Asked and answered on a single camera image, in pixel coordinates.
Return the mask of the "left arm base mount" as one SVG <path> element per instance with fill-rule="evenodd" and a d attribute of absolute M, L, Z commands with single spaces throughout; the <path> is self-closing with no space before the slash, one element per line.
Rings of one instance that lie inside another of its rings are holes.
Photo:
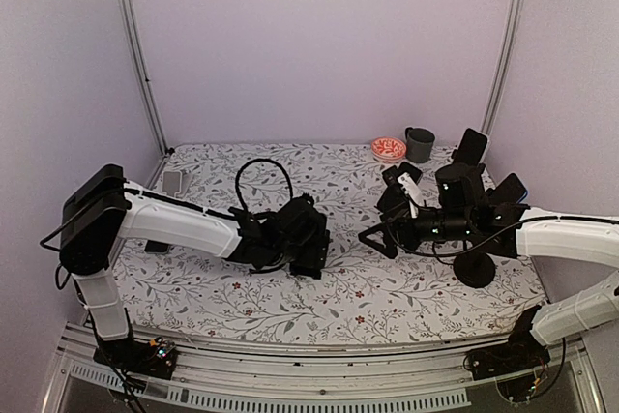
<path fill-rule="evenodd" d="M 94 361 L 118 371 L 170 380 L 176 368 L 178 350 L 170 340 L 157 337 L 137 341 L 133 334 L 118 340 L 102 340 L 95 335 Z"/>

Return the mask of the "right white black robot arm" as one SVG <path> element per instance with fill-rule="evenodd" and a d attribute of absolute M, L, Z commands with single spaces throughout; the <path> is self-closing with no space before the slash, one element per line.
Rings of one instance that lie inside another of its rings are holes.
<path fill-rule="evenodd" d="M 550 212 L 523 203 L 525 189 L 515 174 L 485 189 L 483 164 L 452 162 L 435 175 L 439 204 L 425 205 L 420 169 L 404 162 L 386 169 L 386 190 L 377 208 L 379 224 L 359 240 L 394 259 L 399 251 L 419 255 L 423 243 L 459 241 L 453 253 L 457 279 L 468 287 L 488 286 L 496 274 L 493 257 L 554 257 L 618 266 L 618 220 Z"/>

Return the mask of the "black phone silver edge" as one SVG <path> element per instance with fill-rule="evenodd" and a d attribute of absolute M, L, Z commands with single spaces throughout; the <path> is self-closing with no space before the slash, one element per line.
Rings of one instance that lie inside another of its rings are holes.
<path fill-rule="evenodd" d="M 167 254 L 170 252 L 171 246 L 167 243 L 162 243 L 153 240 L 147 240 L 144 247 L 144 252 L 149 254 Z"/>

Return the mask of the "white phone stand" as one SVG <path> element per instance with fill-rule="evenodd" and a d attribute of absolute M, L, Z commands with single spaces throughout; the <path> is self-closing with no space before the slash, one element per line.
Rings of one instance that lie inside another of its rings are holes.
<path fill-rule="evenodd" d="M 162 174 L 162 191 L 170 196 L 183 195 L 189 187 L 192 175 L 186 171 L 165 171 Z"/>

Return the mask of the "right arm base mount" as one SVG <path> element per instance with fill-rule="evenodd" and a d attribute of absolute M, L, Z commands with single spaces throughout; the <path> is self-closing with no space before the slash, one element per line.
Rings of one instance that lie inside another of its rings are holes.
<path fill-rule="evenodd" d="M 525 310 L 505 342 L 470 350 L 462 362 L 463 368 L 472 374 L 474 380 L 541 368 L 541 374 L 529 373 L 498 383 L 500 396 L 511 403 L 524 403 L 533 399 L 550 362 L 547 348 L 531 334 L 534 316 L 540 309 L 541 306 L 536 305 Z"/>

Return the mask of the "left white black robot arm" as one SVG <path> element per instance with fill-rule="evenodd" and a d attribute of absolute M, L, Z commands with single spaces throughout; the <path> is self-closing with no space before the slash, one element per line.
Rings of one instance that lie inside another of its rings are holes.
<path fill-rule="evenodd" d="M 308 194 L 290 195 L 277 211 L 253 213 L 247 204 L 220 212 L 154 192 L 128 180 L 108 164 L 63 206 L 61 224 L 40 241 L 57 252 L 76 281 L 107 354 L 124 369 L 143 361 L 141 343 L 130 336 L 110 253 L 118 239 L 204 251 L 256 273 L 288 267 L 291 274 L 318 279 L 330 242 L 327 218 Z"/>

